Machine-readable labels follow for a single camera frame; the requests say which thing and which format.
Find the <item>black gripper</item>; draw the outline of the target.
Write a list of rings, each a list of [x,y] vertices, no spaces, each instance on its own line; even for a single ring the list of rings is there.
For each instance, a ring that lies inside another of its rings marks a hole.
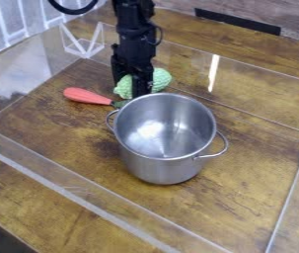
[[[113,44],[113,76],[114,82],[133,75],[133,97],[138,98],[152,92],[153,65],[156,57],[156,24],[148,23],[138,28],[118,25],[119,42]]]

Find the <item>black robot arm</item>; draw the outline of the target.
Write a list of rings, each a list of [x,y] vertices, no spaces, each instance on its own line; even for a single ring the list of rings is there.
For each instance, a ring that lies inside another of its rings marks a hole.
[[[113,0],[118,18],[119,42],[113,44],[113,75],[115,83],[131,75],[134,98],[152,91],[156,57],[157,26],[150,21],[154,15],[152,0]]]

